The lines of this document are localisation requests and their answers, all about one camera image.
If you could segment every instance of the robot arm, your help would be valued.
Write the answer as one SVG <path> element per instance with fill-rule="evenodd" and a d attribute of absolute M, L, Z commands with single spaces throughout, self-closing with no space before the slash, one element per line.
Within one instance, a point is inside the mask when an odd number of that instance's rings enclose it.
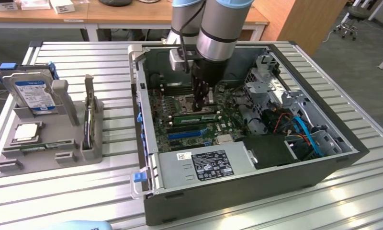
<path fill-rule="evenodd" d="M 185 71 L 189 70 L 189 60 L 191 64 L 191 84 L 194 93 L 193 110 L 201 111 L 206 105 L 205 98 L 214 91 L 215 84 L 223 78 L 227 61 L 231 58 L 236 40 L 239 38 L 244 18 L 254 0 L 203 0 L 194 1 L 178 9 L 179 0 L 174 0 L 174 14 L 171 31 L 178 28 L 181 23 L 187 22 L 199 8 L 205 7 L 202 19 L 197 14 L 189 24 L 182 24 L 182 31 L 178 35 L 195 35 L 195 29 L 201 20 L 199 34 L 197 38 L 195 50 L 174 50 L 177 54 L 170 54 L 170 62 L 174 69 L 174 59 L 181 59 Z M 179 10 L 190 9 L 190 12 L 178 15 Z"/>

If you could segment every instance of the gray floor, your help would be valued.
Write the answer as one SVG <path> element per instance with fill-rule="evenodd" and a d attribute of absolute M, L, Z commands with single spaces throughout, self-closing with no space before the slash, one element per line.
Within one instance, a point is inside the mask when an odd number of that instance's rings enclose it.
<path fill-rule="evenodd" d="M 358 23 L 359 37 L 340 39 L 331 34 L 312 58 L 348 95 L 383 127 L 383 32 L 375 23 Z M 113 40 L 125 39 L 122 31 L 113 33 Z M 22 61 L 29 41 L 81 41 L 79 30 L 0 29 L 0 63 Z M 0 111 L 4 101 L 0 100 Z"/>

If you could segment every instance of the white box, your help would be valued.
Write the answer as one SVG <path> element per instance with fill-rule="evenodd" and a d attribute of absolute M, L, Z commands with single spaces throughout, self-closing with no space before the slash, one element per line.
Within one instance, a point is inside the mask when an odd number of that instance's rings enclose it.
<path fill-rule="evenodd" d="M 47 0 L 21 0 L 21 9 L 29 10 L 49 10 L 50 4 Z"/>
<path fill-rule="evenodd" d="M 0 3 L 0 11 L 16 11 L 18 10 L 14 2 Z"/>
<path fill-rule="evenodd" d="M 70 0 L 50 0 L 55 13 L 67 13 L 75 11 L 74 4 Z"/>

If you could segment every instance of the aluminum table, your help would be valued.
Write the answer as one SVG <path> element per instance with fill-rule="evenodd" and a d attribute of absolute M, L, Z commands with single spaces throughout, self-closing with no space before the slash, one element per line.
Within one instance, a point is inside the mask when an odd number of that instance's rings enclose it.
<path fill-rule="evenodd" d="M 105 103 L 103 160 L 99 164 L 0 178 L 0 230 L 30 230 L 67 220 L 106 220 L 114 229 L 240 230 L 383 228 L 383 129 L 296 45 L 274 44 L 370 149 L 351 167 L 316 186 L 248 204 L 145 225 L 143 204 L 131 199 L 129 174 L 138 169 L 129 83 L 129 42 L 43 42 L 30 47 L 22 64 L 53 61 L 83 100 L 83 75 Z M 280 77 L 288 79 L 280 69 Z M 288 87 L 298 87 L 292 80 Z M 14 117 L 12 97 L 0 115 L 0 149 Z"/>

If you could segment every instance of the green circuit board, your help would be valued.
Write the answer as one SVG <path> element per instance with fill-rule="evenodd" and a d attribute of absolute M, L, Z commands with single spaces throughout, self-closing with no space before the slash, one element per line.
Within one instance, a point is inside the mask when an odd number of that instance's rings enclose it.
<path fill-rule="evenodd" d="M 185 150 L 216 145 L 219 135 L 230 135 L 235 140 L 247 134 L 243 118 L 232 104 L 232 89 L 214 93 L 211 107 L 205 107 L 205 114 L 189 114 L 185 104 L 191 95 L 165 96 L 157 90 L 149 91 L 154 132 L 159 152 Z M 169 138 L 169 135 L 199 133 L 197 137 Z"/>

